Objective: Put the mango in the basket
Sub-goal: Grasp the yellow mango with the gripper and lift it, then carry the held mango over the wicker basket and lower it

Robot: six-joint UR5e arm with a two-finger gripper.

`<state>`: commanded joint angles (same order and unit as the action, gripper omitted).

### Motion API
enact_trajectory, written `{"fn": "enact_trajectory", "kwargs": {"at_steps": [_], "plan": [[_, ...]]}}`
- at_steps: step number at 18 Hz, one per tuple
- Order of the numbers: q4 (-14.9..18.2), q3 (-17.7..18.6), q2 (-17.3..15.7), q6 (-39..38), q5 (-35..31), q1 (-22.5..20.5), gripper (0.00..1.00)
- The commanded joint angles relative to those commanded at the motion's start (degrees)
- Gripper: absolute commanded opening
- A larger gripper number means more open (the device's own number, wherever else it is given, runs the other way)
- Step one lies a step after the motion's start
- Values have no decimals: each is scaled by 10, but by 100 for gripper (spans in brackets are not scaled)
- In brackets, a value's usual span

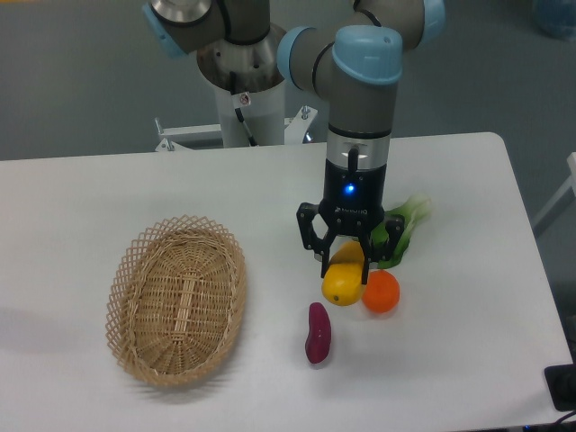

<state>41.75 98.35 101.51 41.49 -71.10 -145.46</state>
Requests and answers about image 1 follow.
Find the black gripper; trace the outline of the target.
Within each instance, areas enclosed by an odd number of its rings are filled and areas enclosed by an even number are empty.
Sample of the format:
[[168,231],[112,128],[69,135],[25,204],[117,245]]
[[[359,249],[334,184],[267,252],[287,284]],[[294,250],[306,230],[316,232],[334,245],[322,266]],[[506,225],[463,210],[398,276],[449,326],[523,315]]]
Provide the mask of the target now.
[[[364,255],[362,284],[367,284],[370,269],[390,269],[400,261],[400,243],[405,218],[399,214],[384,217],[383,189],[387,166],[357,170],[330,161],[325,164],[323,198],[320,204],[302,202],[296,219],[305,249],[320,257],[320,277],[329,269],[330,248],[336,235],[359,237]],[[316,216],[327,225],[320,238],[313,226]]]

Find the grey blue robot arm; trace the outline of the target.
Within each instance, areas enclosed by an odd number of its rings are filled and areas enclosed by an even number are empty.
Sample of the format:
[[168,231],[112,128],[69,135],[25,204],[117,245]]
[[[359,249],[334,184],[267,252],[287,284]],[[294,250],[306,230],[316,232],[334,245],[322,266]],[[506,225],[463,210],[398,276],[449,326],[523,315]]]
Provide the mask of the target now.
[[226,147],[284,143],[284,86],[328,103],[324,190],[297,211],[302,244],[323,265],[335,238],[357,239],[364,267],[388,262],[407,222],[383,210],[402,57],[435,38],[440,1],[355,1],[330,29],[283,30],[267,1],[147,1],[165,52],[194,54],[214,89]]

